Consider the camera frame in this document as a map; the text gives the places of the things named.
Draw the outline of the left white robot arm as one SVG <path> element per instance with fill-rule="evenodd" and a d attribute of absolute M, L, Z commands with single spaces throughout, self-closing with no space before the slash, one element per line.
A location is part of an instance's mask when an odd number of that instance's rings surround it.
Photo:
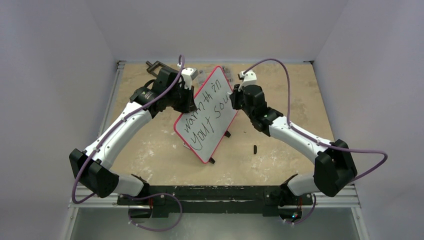
<path fill-rule="evenodd" d="M 146 203 L 149 191 L 145 180 L 110 169 L 127 143 L 158 113 L 166 108 L 183 114 L 197 109 L 192 81 L 198 74 L 196 68 L 164 67 L 155 79 L 136 89 L 120 116 L 100 137 L 85 149 L 74 149 L 70 153 L 74 185 L 82 184 L 100 198 L 116 193 L 128 195 L 138 205 Z"/>

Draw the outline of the red framed whiteboard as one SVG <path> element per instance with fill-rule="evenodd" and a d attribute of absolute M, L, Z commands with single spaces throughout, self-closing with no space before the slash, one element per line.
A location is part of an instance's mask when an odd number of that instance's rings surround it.
<path fill-rule="evenodd" d="M 182 113 L 174 132 L 204 164 L 212 158 L 236 117 L 229 95 L 233 87 L 221 66 L 216 66 L 194 95 L 196 111 Z"/>

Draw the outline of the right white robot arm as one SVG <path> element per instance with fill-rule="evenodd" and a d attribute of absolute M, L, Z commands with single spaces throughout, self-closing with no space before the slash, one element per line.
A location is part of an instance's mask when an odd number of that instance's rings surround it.
<path fill-rule="evenodd" d="M 303 194 L 317 192 L 334 197 L 357 176 L 344 141 L 332 142 L 301 132 L 300 127 L 288 122 L 287 116 L 267 105 L 260 86 L 236 84 L 229 98 L 233 109 L 242 110 L 258 132 L 288 144 L 313 163 L 313 173 L 295 174 L 281 185 L 284 202 L 292 204 Z"/>

